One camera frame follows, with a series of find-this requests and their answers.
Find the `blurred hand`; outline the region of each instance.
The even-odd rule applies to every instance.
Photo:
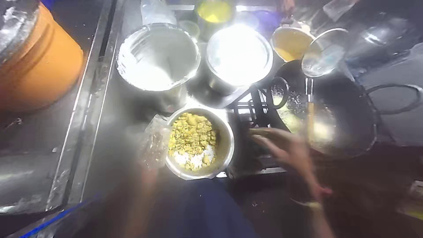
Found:
[[[291,11],[295,7],[294,0],[281,0],[281,5],[283,6],[283,9],[285,12]]]
[[[322,188],[317,181],[309,148],[300,137],[275,128],[250,129],[250,133],[253,134],[252,139],[267,147],[279,162],[289,164],[303,176],[311,195],[317,201],[321,201],[322,195],[332,193],[332,190]]]

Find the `wok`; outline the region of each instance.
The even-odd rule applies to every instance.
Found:
[[[284,64],[268,83],[265,91],[269,107],[271,127],[287,129],[283,122],[284,114],[289,111],[300,121],[306,118],[305,75],[301,70],[301,61],[295,60]],[[416,100],[407,107],[392,111],[377,111],[368,94],[387,87],[408,87],[416,91]],[[282,100],[274,101],[282,92]],[[324,136],[311,144],[315,150],[332,156],[334,159],[351,158],[368,151],[376,141],[376,122],[379,114],[397,114],[409,111],[420,105],[423,90],[414,85],[387,84],[379,85],[367,91],[349,78],[333,73],[319,77],[314,82],[314,103],[316,124],[324,125]]]

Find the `white powder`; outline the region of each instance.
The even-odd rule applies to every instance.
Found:
[[[203,167],[203,159],[205,155],[209,157],[210,161],[213,160],[214,150],[210,145],[207,145],[206,149],[203,150],[203,152],[199,155],[190,157],[190,155],[186,152],[183,155],[180,155],[177,151],[175,151],[173,157],[175,158],[175,161],[181,166],[185,166],[185,164],[189,161],[193,164],[194,169],[201,169]]]

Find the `yellow container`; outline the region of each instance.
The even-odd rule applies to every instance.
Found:
[[[290,62],[301,60],[314,39],[314,36],[300,28],[279,27],[272,35],[271,44],[279,57]]]
[[[0,109],[30,111],[62,97],[81,72],[83,52],[40,4],[23,46],[0,66]]]

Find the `metal bowl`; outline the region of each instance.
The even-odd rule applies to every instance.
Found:
[[[213,129],[216,130],[217,137],[215,146],[216,160],[210,166],[197,171],[183,168],[171,156],[166,157],[166,165],[174,174],[185,180],[214,178],[228,166],[233,156],[235,141],[232,129],[228,124],[228,115],[223,109],[213,109],[205,106],[185,107],[170,116],[168,125],[172,126],[186,112],[205,116],[211,122]]]

